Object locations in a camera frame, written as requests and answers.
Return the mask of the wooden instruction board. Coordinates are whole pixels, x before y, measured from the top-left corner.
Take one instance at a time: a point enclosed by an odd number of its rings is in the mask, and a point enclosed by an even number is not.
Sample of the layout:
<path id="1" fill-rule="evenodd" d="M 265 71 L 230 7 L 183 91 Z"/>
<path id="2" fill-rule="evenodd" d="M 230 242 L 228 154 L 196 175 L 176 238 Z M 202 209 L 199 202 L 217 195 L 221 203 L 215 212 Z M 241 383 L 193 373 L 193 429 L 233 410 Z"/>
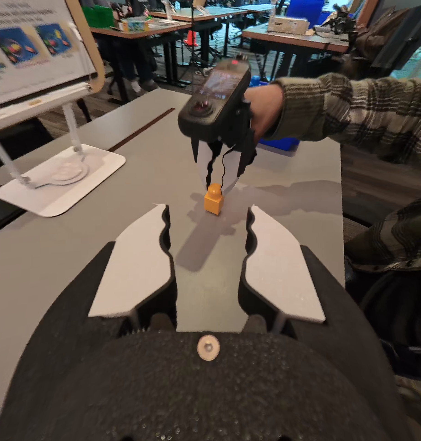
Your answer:
<path id="1" fill-rule="evenodd" d="M 0 128 L 97 93 L 104 82 L 79 1 L 0 0 Z"/>

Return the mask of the wooden desk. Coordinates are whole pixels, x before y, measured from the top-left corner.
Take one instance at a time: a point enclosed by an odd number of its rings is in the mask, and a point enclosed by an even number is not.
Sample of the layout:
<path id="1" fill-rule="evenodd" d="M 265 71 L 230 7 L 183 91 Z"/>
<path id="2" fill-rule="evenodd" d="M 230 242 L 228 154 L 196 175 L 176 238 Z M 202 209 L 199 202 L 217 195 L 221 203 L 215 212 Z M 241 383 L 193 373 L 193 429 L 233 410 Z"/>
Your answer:
<path id="1" fill-rule="evenodd" d="M 110 66 L 112 76 L 115 84 L 118 87 L 119 97 L 113 97 L 112 92 L 108 92 L 108 102 L 124 105 L 129 102 L 127 89 L 123 80 L 123 74 L 119 67 L 117 53 L 114 48 L 114 41 L 118 39 L 125 41 L 143 40 L 141 46 L 144 48 L 152 48 L 159 45 L 163 46 L 164 61 L 165 61 L 165 76 L 158 76 L 157 80 L 160 83 L 174 85 L 177 87 L 185 87 L 190 84 L 188 81 L 181 80 L 177 70 L 177 56 L 176 56 L 176 41 L 180 39 L 180 34 L 190 30 L 191 25 L 188 23 L 181 23 L 174 21 L 174 23 L 163 25 L 161 20 L 153 20 L 152 26 L 149 30 L 125 32 L 121 30 L 114 30 L 112 28 L 96 28 L 90 27 L 93 37 L 97 40 L 104 40 L 110 55 Z"/>
<path id="2" fill-rule="evenodd" d="M 243 30 L 241 36 L 251 40 L 250 51 L 264 55 L 270 52 L 276 57 L 266 78 L 281 77 L 315 78 L 324 72 L 337 70 L 337 58 L 349 49 L 347 36 L 297 35 L 272 32 L 267 25 L 256 25 Z"/>

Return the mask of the white board stand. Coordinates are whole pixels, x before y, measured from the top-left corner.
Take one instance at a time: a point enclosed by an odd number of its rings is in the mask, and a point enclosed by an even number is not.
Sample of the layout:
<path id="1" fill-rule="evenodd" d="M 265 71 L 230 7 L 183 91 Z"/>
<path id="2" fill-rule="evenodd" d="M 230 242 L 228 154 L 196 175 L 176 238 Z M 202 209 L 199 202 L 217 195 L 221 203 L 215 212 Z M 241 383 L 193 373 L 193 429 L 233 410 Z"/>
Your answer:
<path id="1" fill-rule="evenodd" d="M 91 91 L 89 82 L 80 82 L 0 109 L 3 129 L 62 105 L 71 141 L 68 148 L 26 173 L 20 172 L 0 143 L 0 160 L 12 178 L 0 186 L 0 200 L 53 218 L 67 212 L 125 164 L 124 156 L 80 141 L 72 103 Z"/>

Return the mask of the person's right forearm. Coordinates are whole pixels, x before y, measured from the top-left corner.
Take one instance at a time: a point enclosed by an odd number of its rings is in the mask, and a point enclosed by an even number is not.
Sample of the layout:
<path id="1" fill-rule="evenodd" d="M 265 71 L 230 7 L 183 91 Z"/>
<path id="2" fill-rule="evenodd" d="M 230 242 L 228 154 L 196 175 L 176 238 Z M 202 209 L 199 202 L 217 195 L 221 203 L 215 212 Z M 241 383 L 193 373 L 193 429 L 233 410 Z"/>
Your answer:
<path id="1" fill-rule="evenodd" d="M 268 139 L 325 138 L 408 162 L 421 156 L 421 79 L 279 78 L 282 112 Z"/>

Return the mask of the black light stand tripod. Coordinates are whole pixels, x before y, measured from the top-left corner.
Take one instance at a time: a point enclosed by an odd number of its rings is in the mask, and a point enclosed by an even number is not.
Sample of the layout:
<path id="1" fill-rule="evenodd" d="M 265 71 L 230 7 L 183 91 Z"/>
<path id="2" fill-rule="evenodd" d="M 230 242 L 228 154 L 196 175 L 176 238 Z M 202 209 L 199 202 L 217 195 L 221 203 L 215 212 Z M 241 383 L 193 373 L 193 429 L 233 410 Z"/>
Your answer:
<path id="1" fill-rule="evenodd" d="M 199 14 L 204 15 L 205 9 L 191 6 L 191 44 L 190 44 L 190 64 L 202 71 L 212 68 L 223 58 L 222 47 L 219 39 L 219 31 L 222 30 L 220 19 L 208 20 L 211 22 L 206 25 L 198 25 L 196 18 Z"/>

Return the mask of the dark brown jacket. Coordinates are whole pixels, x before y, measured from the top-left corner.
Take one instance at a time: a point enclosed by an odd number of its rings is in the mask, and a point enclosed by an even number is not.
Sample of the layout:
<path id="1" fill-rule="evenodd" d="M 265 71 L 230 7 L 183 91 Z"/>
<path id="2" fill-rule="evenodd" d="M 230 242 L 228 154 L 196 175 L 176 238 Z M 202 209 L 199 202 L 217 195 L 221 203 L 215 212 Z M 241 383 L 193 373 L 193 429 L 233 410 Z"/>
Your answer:
<path id="1" fill-rule="evenodd" d="M 342 65 L 346 76 L 354 78 L 372 65 L 407 13 L 408 8 L 397 11 L 395 7 L 388 8 L 373 25 L 357 32 Z"/>

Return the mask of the cardboard box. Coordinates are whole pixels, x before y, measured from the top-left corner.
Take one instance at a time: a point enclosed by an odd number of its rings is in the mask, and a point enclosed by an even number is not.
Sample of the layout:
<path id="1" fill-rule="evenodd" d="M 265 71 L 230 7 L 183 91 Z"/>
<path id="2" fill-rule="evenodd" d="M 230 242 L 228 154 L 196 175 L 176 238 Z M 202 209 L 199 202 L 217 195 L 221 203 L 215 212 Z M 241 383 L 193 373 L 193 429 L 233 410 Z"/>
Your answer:
<path id="1" fill-rule="evenodd" d="M 304 18 L 291 18 L 282 15 L 271 15 L 267 31 L 281 34 L 305 35 L 308 31 L 309 21 Z"/>

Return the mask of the green box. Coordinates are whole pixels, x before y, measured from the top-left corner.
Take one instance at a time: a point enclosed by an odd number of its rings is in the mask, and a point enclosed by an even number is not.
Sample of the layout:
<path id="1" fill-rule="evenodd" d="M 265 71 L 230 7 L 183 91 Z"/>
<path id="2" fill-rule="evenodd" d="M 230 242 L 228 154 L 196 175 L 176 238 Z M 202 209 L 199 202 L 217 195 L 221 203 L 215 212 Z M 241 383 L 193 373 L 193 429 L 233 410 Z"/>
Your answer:
<path id="1" fill-rule="evenodd" d="M 89 27 L 108 29 L 115 26 L 114 11 L 111 8 L 94 5 L 93 7 L 82 6 Z"/>

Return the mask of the blue plastic bin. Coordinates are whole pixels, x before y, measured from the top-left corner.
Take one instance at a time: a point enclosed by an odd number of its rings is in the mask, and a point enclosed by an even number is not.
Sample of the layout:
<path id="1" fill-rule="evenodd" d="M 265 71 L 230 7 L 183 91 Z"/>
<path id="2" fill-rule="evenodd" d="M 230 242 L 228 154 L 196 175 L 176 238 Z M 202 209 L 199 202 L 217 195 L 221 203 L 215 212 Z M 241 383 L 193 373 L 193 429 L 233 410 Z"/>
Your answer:
<path id="1" fill-rule="evenodd" d="M 266 85 L 268 85 L 268 82 L 262 81 L 258 75 L 253 75 L 249 87 L 261 87 Z M 278 140 L 260 139 L 259 144 L 282 151 L 293 151 L 300 145 L 300 140 L 296 138 L 283 138 Z"/>

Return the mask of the orange toy block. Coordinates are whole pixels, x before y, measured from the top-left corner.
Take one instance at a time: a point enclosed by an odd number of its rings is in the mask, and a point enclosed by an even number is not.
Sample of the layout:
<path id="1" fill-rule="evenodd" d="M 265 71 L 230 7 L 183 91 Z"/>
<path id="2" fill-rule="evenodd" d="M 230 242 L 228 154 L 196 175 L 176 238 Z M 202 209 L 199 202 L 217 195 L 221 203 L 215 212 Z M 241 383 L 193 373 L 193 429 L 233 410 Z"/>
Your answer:
<path id="1" fill-rule="evenodd" d="M 204 196 L 204 209 L 218 216 L 221 213 L 223 204 L 224 196 L 222 195 L 221 185 L 217 183 L 210 184 Z"/>

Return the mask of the person's right hand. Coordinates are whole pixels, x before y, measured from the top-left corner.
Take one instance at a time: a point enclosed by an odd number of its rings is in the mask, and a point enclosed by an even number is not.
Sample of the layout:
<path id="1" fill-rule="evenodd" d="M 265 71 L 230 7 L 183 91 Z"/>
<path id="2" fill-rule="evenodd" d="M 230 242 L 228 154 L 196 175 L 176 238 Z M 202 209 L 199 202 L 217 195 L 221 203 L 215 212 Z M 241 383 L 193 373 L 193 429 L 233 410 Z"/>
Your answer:
<path id="1" fill-rule="evenodd" d="M 254 132 L 255 144 L 258 144 L 280 118 L 283 99 L 283 89 L 280 84 L 276 83 L 250 87 L 246 90 L 245 100 L 250 102 L 251 129 Z"/>

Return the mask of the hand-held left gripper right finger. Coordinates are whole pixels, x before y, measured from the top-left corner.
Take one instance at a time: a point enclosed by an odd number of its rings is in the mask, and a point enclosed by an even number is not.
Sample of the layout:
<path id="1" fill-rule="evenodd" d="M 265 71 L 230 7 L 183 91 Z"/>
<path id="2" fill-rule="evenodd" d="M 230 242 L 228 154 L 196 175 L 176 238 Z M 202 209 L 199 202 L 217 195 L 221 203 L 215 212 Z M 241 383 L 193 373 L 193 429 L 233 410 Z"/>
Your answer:
<path id="1" fill-rule="evenodd" d="M 291 319 L 323 324 L 326 316 L 294 235 L 256 205 L 247 210 L 246 231 L 238 289 L 242 310 L 261 316 L 269 332 L 282 332 Z"/>

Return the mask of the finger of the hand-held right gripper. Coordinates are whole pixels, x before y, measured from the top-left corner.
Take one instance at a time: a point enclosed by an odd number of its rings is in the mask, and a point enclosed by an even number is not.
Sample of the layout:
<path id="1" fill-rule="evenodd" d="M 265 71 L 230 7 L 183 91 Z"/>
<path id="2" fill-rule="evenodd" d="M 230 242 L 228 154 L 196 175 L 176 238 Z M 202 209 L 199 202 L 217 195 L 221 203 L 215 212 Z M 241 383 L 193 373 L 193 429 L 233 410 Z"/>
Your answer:
<path id="1" fill-rule="evenodd" d="M 238 169 L 240 165 L 241 152 L 227 151 L 222 158 L 223 175 L 221 193 L 228 194 L 239 179 Z"/>
<path id="2" fill-rule="evenodd" d="M 211 184 L 213 164 L 218 156 L 219 156 L 219 147 L 211 148 L 205 142 L 198 143 L 197 168 L 198 168 L 200 180 L 205 190 L 208 190 L 208 187 Z"/>

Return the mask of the colourful box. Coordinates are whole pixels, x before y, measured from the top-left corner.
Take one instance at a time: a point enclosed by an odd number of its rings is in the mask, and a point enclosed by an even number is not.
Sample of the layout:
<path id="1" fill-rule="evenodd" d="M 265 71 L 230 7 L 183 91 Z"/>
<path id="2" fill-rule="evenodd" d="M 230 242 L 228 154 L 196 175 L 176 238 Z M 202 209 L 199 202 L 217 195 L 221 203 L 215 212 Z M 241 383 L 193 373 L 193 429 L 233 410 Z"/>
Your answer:
<path id="1" fill-rule="evenodd" d="M 146 20 L 145 17 L 128 18 L 120 21 L 119 29 L 125 33 L 148 32 L 151 30 L 150 24 L 151 20 Z"/>

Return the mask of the person's plaid shirt torso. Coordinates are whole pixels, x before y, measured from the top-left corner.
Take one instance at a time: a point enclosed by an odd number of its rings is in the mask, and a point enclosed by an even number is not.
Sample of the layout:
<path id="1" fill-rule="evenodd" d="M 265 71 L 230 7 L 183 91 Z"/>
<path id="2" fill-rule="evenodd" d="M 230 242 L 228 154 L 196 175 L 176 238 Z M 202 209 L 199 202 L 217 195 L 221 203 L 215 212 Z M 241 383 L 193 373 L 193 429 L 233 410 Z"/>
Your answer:
<path id="1" fill-rule="evenodd" d="M 420 271 L 421 198 L 347 241 L 344 251 L 358 271 Z"/>

